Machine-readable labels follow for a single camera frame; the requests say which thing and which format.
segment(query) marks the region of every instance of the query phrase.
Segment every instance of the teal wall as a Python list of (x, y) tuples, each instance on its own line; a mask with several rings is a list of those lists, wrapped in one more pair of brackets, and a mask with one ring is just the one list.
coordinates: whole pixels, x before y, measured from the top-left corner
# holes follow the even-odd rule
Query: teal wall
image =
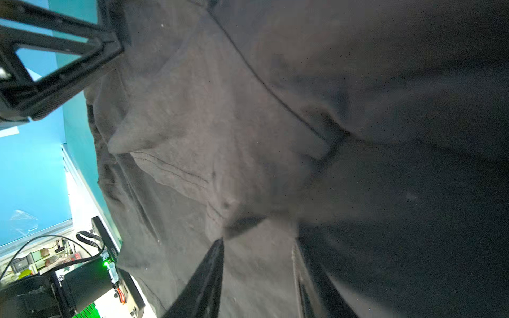
[[(69, 15), (91, 23), (97, 23), (96, 0), (49, 0), (49, 9), (58, 13)], [(73, 60), (73, 56), (57, 54), (56, 62), (62, 67)], [(97, 157), (94, 139), (88, 125), (87, 107), (83, 92), (74, 96), (62, 106), (64, 115), (64, 128), (67, 138), (69, 156), (74, 161), (76, 168), (81, 172), (95, 199), (104, 211), (109, 224), (114, 227), (117, 237), (120, 237), (117, 228), (111, 218), (108, 207), (97, 184)]]

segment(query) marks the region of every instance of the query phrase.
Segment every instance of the green perforated board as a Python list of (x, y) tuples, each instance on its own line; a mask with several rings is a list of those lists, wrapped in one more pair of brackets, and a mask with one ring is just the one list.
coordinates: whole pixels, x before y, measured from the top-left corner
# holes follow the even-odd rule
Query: green perforated board
[(79, 314), (74, 316), (74, 318), (101, 318), (99, 316), (99, 312), (95, 307), (95, 303), (88, 305), (87, 308), (83, 309)]

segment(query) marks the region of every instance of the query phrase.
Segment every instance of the stitching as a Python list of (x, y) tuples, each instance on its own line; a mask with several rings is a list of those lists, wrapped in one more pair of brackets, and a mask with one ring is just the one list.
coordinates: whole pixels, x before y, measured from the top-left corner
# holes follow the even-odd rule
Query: stitching
[(165, 164), (167, 164), (167, 165), (169, 165), (169, 166), (172, 166), (173, 168), (176, 168), (176, 169), (178, 169), (178, 170), (180, 170), (180, 171), (182, 171), (182, 172), (184, 172), (184, 173), (186, 173), (186, 174), (188, 174), (188, 175), (190, 175), (190, 176), (193, 176), (193, 177), (199, 178), (199, 179), (201, 179), (201, 180), (205, 181), (206, 183), (209, 183), (207, 180), (203, 179), (202, 177), (197, 176), (197, 175), (194, 175), (194, 174), (192, 174), (192, 173), (190, 173), (190, 172), (187, 172), (187, 171), (185, 171), (185, 170), (182, 170), (181, 168), (179, 168), (179, 167), (177, 167), (177, 166), (175, 166), (175, 165), (172, 165), (171, 163), (167, 163), (166, 161), (163, 161), (163, 160), (161, 160), (161, 159), (159, 159), (159, 158), (157, 158), (156, 156), (153, 156), (153, 155), (151, 155), (151, 154), (147, 154), (147, 153), (144, 153), (144, 152), (141, 152), (141, 151), (133, 151), (132, 153), (134, 153), (134, 154), (143, 154), (143, 155), (150, 156), (150, 157), (152, 157), (152, 158), (154, 158), (154, 159), (156, 159), (156, 160), (159, 160), (159, 161), (161, 161), (162, 163), (165, 163)]
[(216, 19), (216, 17), (212, 14), (211, 9), (208, 9), (207, 12), (212, 17), (212, 20), (217, 24), (217, 26), (222, 30), (226, 38), (230, 41), (230, 43), (233, 45), (233, 48), (237, 51), (237, 53), (240, 55), (240, 58), (244, 61), (247, 68), (251, 71), (251, 73), (255, 76), (255, 78), (262, 84), (262, 86), (284, 107), (287, 111), (289, 111), (293, 116), (295, 116), (301, 123), (303, 123), (308, 129), (310, 129), (313, 133), (315, 133), (316, 136), (321, 138), (323, 141), (327, 141), (325, 137), (323, 137), (315, 128), (311, 127), (310, 124), (308, 124), (301, 116), (299, 116), (296, 112), (294, 112), (281, 98), (279, 98), (276, 93), (274, 93), (266, 84), (263, 82), (261, 77), (258, 76), (258, 74), (255, 72), (253, 67), (248, 63), (247, 59), (244, 57), (244, 55), (240, 52), (240, 50), (237, 48), (235, 43), (233, 42), (233, 39), (230, 37), (230, 35), (226, 32), (226, 30), (222, 27), (222, 25), (219, 23), (219, 21)]
[[(221, 213), (219, 213), (216, 208), (210, 203), (210, 201), (207, 201), (208, 205), (210, 206), (210, 208), (212, 209), (212, 211), (214, 211), (216, 213), (216, 215), (220, 218), (220, 219), (223, 219), (223, 220), (226, 220), (226, 218), (224, 216), (221, 215)], [(217, 221), (215, 220), (215, 218), (210, 215), (208, 212), (207, 214), (217, 223)]]
[(155, 165), (155, 166), (156, 166), (156, 168), (158, 168), (158, 169), (161, 169), (161, 170), (163, 170), (163, 171), (166, 171), (166, 172), (169, 172), (169, 173), (171, 173), (171, 174), (174, 174), (174, 175), (176, 175), (177, 177), (181, 178), (182, 180), (184, 180), (184, 181), (186, 181), (186, 182), (189, 182), (189, 183), (191, 183), (191, 184), (197, 185), (197, 186), (199, 186), (199, 187), (201, 187), (201, 188), (203, 188), (203, 189), (207, 190), (207, 188), (206, 188), (206, 187), (204, 187), (204, 186), (202, 186), (202, 185), (199, 185), (198, 183), (191, 182), (191, 181), (189, 181), (189, 180), (187, 180), (187, 179), (185, 179), (185, 178), (183, 178), (183, 177), (179, 176), (178, 174), (176, 174), (176, 173), (175, 173), (175, 172), (173, 172), (173, 171), (170, 171), (170, 170), (166, 170), (166, 169), (161, 168), (161, 167), (160, 167), (160, 166), (158, 166), (155, 162), (153, 162), (153, 161), (151, 161), (151, 160), (149, 160), (149, 159), (145, 159), (145, 158), (136, 158), (136, 159), (139, 159), (139, 160), (146, 160), (146, 161), (148, 161), (148, 162), (152, 163), (153, 165)]

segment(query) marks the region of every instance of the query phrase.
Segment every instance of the black metal bracket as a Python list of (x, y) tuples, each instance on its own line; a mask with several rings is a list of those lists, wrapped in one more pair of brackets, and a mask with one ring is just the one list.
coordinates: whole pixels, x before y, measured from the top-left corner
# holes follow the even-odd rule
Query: black metal bracket
[(184, 290), (163, 318), (217, 318), (222, 288), (224, 243), (212, 244)]
[(357, 318), (303, 239), (296, 240), (292, 254), (300, 318)]
[[(39, 120), (105, 74), (123, 48), (104, 0), (101, 24), (93, 24), (20, 0), (2, 0), (0, 18), (86, 38), (68, 39), (0, 26), (0, 129)], [(76, 54), (80, 58), (33, 81), (16, 55), (19, 48)]]

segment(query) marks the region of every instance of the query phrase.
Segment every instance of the dark gray cloth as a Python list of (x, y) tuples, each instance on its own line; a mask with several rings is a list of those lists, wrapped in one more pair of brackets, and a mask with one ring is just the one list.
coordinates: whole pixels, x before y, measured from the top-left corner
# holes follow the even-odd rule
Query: dark gray cloth
[(158, 315), (226, 236), (220, 315), (296, 316), (296, 235), (360, 317), (509, 314), (504, 2), (116, 10), (126, 51), (87, 100)]

